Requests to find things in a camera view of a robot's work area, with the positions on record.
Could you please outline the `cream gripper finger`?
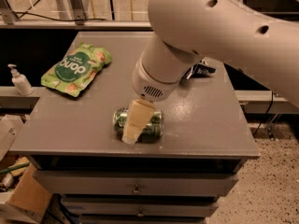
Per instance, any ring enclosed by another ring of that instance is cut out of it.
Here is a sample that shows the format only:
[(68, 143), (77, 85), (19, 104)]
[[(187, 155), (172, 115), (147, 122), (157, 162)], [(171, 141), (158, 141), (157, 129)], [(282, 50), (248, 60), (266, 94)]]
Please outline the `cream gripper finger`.
[(134, 144), (143, 129), (154, 115), (155, 106), (153, 102), (145, 99), (133, 100), (128, 109), (122, 141), (126, 144)]

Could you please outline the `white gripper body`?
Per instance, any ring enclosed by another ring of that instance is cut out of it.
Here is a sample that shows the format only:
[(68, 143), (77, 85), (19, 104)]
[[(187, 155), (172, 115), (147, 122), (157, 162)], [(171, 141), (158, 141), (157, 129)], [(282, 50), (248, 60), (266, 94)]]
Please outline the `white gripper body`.
[(133, 72), (132, 83), (139, 97), (152, 102), (161, 102), (178, 86), (180, 78), (179, 62), (152, 63), (145, 68), (139, 60)]

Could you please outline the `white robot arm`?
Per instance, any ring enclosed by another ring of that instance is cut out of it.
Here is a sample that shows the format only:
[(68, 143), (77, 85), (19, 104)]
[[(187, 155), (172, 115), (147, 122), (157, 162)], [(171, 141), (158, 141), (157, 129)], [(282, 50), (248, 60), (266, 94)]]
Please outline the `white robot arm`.
[(122, 135), (133, 144), (189, 68), (205, 57), (299, 106), (299, 24), (263, 15), (237, 0), (149, 0), (153, 30), (133, 72), (137, 99)]

